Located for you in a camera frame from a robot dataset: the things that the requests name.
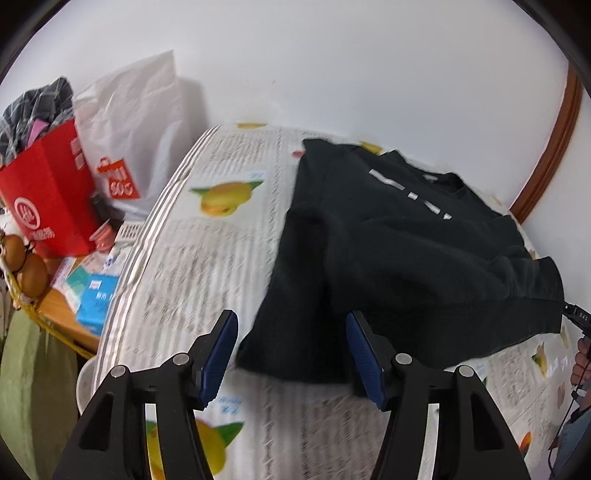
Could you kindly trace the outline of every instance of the metal screw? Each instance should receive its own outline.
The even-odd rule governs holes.
[[[113,368],[111,368],[111,376],[115,378],[120,377],[125,373],[126,370],[127,369],[125,368],[125,365],[115,365]]]
[[[175,365],[184,365],[189,361],[189,356],[186,353],[177,353],[173,357],[173,363]]]
[[[470,378],[472,375],[474,375],[474,370],[467,366],[467,365],[462,365],[458,371],[460,372],[460,375],[463,377],[468,377]]]
[[[407,353],[398,353],[395,358],[400,365],[410,365],[413,361],[413,358]]]

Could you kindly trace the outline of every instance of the blue gripper pad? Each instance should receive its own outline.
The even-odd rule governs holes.
[[[346,334],[349,350],[355,360],[365,392],[368,398],[383,410],[388,401],[384,388],[384,369],[380,366],[376,353],[353,313],[347,315]]]
[[[212,337],[215,337],[217,334],[217,338],[215,338],[215,343],[211,347],[211,353],[201,373],[201,393],[199,399],[204,407],[216,398],[217,392],[222,384],[224,373],[226,372],[226,367],[230,361],[230,355],[238,338],[238,317],[231,310],[224,311],[222,316],[226,312],[229,313],[223,325],[218,325],[220,320],[223,320],[223,318],[220,318],[209,334]]]

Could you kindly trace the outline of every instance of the white plastic bag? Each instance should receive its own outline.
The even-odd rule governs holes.
[[[111,206],[145,219],[191,147],[172,51],[111,73],[74,98],[86,161]]]

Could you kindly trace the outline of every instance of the gray plaid cloth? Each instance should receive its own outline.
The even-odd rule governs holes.
[[[25,150],[33,122],[49,124],[38,138],[73,117],[72,87],[64,77],[50,85],[23,93],[0,118],[0,163],[3,167]]]

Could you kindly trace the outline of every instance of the red paper bag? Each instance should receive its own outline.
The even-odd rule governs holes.
[[[74,120],[37,140],[0,169],[0,193],[23,234],[43,257],[87,255],[99,227],[90,204],[95,184]]]

